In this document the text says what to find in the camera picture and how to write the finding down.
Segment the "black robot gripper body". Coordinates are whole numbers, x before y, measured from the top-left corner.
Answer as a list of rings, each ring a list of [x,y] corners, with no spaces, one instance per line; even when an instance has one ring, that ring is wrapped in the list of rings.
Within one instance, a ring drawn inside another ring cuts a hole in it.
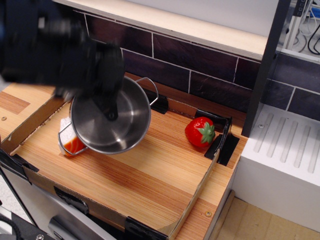
[[[55,87],[60,97],[114,95],[125,67],[120,48],[90,39],[52,0],[0,3],[0,75],[7,82]]]

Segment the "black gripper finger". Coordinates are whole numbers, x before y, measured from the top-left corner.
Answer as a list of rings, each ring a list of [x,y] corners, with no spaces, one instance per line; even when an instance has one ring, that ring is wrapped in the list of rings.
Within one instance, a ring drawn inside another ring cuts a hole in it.
[[[115,121],[118,118],[117,92],[102,92],[93,97],[93,101],[98,109],[109,121]]]

